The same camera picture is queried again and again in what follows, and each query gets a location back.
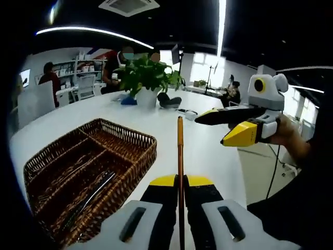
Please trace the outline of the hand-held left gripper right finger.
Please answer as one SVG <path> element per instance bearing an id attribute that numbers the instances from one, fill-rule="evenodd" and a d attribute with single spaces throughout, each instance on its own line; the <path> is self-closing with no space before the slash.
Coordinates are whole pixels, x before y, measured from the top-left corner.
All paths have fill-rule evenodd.
<path id="1" fill-rule="evenodd" d="M 196 249 L 301 249 L 267 234 L 262 221 L 231 199 L 223 199 L 213 182 L 184 177 L 188 223 Z"/>

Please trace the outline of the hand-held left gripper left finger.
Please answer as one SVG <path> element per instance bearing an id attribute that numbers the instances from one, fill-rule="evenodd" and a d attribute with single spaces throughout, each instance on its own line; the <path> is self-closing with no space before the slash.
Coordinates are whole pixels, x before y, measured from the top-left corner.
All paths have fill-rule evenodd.
<path id="1" fill-rule="evenodd" d="M 69 249 L 169 249 L 176 223 L 178 176 L 151 181 L 140 200 L 129 201 L 101 224 L 100 232 Z"/>

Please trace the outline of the person's right hand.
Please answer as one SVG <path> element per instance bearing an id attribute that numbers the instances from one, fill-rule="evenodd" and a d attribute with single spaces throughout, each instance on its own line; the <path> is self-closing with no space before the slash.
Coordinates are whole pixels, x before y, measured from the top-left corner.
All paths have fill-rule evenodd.
<path id="1" fill-rule="evenodd" d="M 304 143 L 303 138 L 287 116 L 280 114 L 277 121 L 277 130 L 268 140 L 271 144 L 282 145 L 288 148 Z"/>

